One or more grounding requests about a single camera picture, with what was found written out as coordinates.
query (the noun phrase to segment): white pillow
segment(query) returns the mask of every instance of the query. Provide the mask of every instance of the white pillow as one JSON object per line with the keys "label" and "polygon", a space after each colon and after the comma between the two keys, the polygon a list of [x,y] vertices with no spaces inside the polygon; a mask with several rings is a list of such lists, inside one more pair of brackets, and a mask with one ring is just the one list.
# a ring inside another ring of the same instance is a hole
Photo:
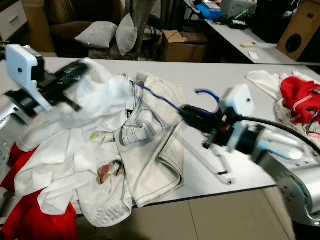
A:
{"label": "white pillow", "polygon": [[116,43],[122,56],[130,52],[137,41],[137,28],[128,13],[120,22],[115,34]]}
{"label": "white pillow", "polygon": [[109,21],[96,21],[84,30],[75,40],[97,49],[107,49],[117,31],[117,25]]}

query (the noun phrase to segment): white table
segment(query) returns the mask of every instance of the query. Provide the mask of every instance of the white table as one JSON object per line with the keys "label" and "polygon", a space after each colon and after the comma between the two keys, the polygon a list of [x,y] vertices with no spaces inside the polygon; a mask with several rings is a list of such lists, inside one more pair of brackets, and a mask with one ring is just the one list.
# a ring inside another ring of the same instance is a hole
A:
{"label": "white table", "polygon": [[[64,65],[74,61],[71,58],[46,58],[46,67],[49,71],[55,72]],[[290,74],[298,70],[317,81],[320,76],[305,66],[293,65],[262,65],[262,64],[210,64],[210,63],[170,63],[170,62],[143,62],[143,61],[115,61],[97,60],[105,66],[112,74],[127,73],[135,77],[138,71],[149,72],[170,82],[182,85],[186,103],[212,111],[216,106],[214,100],[207,95],[196,95],[194,89],[205,88],[216,92],[221,96],[227,88],[237,84],[248,84],[255,103],[255,110],[252,116],[275,121],[273,104],[274,100],[262,92],[252,83],[245,79],[250,71],[266,70],[270,74]],[[15,85],[12,84],[6,75],[5,63],[0,63],[1,93],[5,93]],[[208,166],[217,169],[220,165],[216,158],[201,147],[202,137],[194,135],[196,131],[187,128],[183,132],[183,138],[189,142],[204,158]],[[248,157],[239,153],[225,153],[225,158],[230,165],[230,173],[226,176],[233,179],[232,185],[222,184],[208,170],[208,166],[202,165],[188,149],[184,149],[184,182],[183,186],[163,198],[159,202],[174,202],[185,199],[201,198],[205,196],[220,195],[230,192],[246,191],[274,186],[275,182],[262,171],[260,167],[248,160]]]}
{"label": "white table", "polygon": [[[200,11],[197,10],[191,3],[193,0],[183,0],[188,7],[192,9],[196,14]],[[217,31],[225,40],[232,44],[237,50],[239,50],[244,56],[246,56],[254,64],[279,64],[279,65],[304,65],[304,66],[320,66],[320,63],[312,62],[297,62],[290,57],[279,51],[277,44],[266,43],[255,35],[251,29],[239,30],[232,29],[226,25],[218,25],[210,20],[205,20],[215,31]],[[255,43],[257,47],[245,48],[241,46],[241,43]],[[249,52],[256,52],[259,59],[253,59],[250,57]]]}

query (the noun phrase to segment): floor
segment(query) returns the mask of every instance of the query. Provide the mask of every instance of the floor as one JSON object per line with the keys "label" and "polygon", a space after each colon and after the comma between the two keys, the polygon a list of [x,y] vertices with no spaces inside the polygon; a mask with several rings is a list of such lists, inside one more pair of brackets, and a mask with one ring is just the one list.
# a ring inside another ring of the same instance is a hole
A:
{"label": "floor", "polygon": [[80,240],[294,240],[277,188],[133,209],[112,227],[77,219]]}

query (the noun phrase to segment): wooden speaker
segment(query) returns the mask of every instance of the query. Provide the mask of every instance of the wooden speaker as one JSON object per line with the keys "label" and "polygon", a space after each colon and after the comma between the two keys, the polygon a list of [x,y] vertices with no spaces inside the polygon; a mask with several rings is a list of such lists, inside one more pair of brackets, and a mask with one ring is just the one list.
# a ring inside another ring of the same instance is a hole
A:
{"label": "wooden speaker", "polygon": [[297,62],[320,63],[320,0],[303,0],[277,48]]}

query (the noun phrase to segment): robotic arm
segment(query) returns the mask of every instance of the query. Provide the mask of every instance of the robotic arm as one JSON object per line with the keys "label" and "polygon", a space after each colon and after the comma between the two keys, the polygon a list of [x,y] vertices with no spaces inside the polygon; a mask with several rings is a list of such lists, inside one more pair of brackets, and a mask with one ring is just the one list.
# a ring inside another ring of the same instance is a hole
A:
{"label": "robotic arm", "polygon": [[[86,64],[75,61],[51,74],[45,71],[44,59],[37,52],[20,45],[8,45],[5,54],[0,52],[1,57],[6,58],[7,72],[21,89],[1,96],[0,129],[11,115],[28,124],[40,112],[50,111],[59,103],[67,103],[75,111],[81,110],[81,106],[68,99],[64,91],[89,70]],[[237,150],[251,155],[251,160],[277,182],[291,219],[320,230],[320,149],[297,132],[277,123],[273,125],[304,142],[261,125],[244,124],[242,121],[272,123],[243,116],[250,116],[254,110],[245,84],[228,90],[221,99],[204,89],[196,93],[212,95],[219,104],[219,110],[212,113],[191,105],[176,109],[186,124],[205,134],[202,146],[206,149],[211,145],[226,146],[229,152]],[[310,153],[310,147],[316,154]]]}

